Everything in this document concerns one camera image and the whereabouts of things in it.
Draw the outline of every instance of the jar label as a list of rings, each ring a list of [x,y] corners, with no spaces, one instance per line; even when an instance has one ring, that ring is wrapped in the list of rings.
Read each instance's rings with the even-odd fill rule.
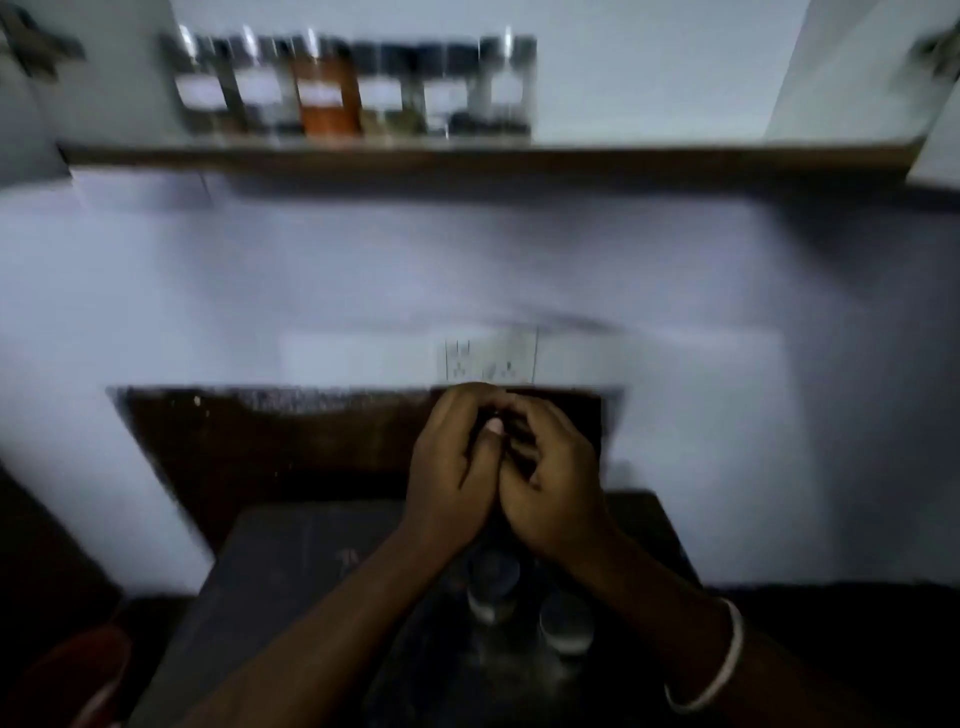
[[[227,108],[220,79],[203,73],[185,74],[177,77],[177,92],[188,109],[218,111]]]
[[[491,79],[490,99],[495,104],[519,106],[523,103],[523,79],[516,73],[498,73]]]
[[[424,81],[423,101],[428,114],[450,114],[467,107],[464,81]]]
[[[397,79],[363,79],[360,81],[360,103],[364,109],[400,111],[403,93]]]
[[[297,81],[300,103],[306,107],[341,107],[344,94],[339,84],[324,81]]]
[[[280,79],[273,68],[244,68],[237,71],[237,90],[244,104],[267,107],[283,102]]]

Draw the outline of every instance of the glass jar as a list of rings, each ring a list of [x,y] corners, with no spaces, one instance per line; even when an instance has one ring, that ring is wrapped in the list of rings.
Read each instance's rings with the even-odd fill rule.
[[[480,83],[472,99],[476,115],[497,133],[529,134],[537,90],[537,39],[503,36],[480,39]]]
[[[415,136],[423,131],[423,85],[413,50],[392,43],[352,48],[360,89],[360,128],[366,136]]]
[[[303,134],[290,38],[257,36],[250,27],[230,38],[237,90],[252,133]]]
[[[243,103],[222,38],[196,36],[180,26],[176,37],[162,39],[173,69],[186,128],[193,134],[237,134],[247,129]]]
[[[476,43],[423,44],[417,49],[417,73],[423,84],[427,133],[447,138],[471,133],[462,120],[469,115],[468,99],[476,93],[480,74]]]
[[[349,47],[308,29],[294,37],[294,79],[308,136],[358,136],[360,89]]]

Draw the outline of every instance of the wooden shelf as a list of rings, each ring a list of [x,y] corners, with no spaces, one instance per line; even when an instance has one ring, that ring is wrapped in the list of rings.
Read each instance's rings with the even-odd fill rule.
[[[72,166],[146,167],[239,173],[323,172],[406,176],[635,175],[691,181],[745,177],[867,174],[903,177],[921,143],[891,146],[559,147],[472,140],[406,143],[306,140],[280,143],[191,140],[181,144],[63,142]]]

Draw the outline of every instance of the bangle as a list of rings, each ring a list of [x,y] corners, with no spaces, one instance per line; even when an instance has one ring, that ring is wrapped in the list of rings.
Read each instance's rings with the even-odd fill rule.
[[[701,692],[696,699],[685,705],[675,703],[673,698],[670,697],[670,689],[665,685],[663,686],[666,691],[667,705],[679,716],[689,716],[691,713],[699,713],[709,706],[717,694],[730,682],[730,679],[733,677],[733,671],[736,669],[736,664],[740,662],[740,655],[743,654],[743,617],[740,616],[740,610],[736,608],[733,602],[727,599],[721,599],[721,601],[730,609],[730,619],[733,623],[733,637],[730,640],[730,649],[727,650],[727,658],[723,661],[723,665],[720,666],[720,671],[717,672],[717,676],[713,678],[713,682],[707,685],[707,689]]]

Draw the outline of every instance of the electrical outlet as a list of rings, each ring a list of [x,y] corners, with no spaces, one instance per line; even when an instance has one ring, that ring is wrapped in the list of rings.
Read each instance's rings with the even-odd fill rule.
[[[440,351],[440,379],[450,384],[532,384],[537,367],[537,332],[507,330],[487,336],[448,338]]]

